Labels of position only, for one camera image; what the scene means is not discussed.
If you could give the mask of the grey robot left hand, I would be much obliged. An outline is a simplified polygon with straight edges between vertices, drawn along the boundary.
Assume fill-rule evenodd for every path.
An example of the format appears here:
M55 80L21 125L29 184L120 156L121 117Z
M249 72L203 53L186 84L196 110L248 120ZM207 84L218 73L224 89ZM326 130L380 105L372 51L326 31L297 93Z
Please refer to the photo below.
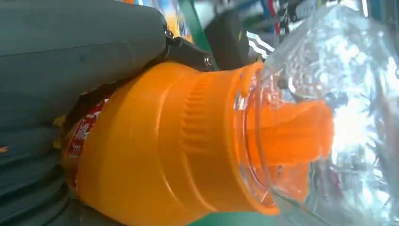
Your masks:
M83 92L160 62L212 71L210 57L172 38L152 7L117 0L3 0L0 129L50 124Z

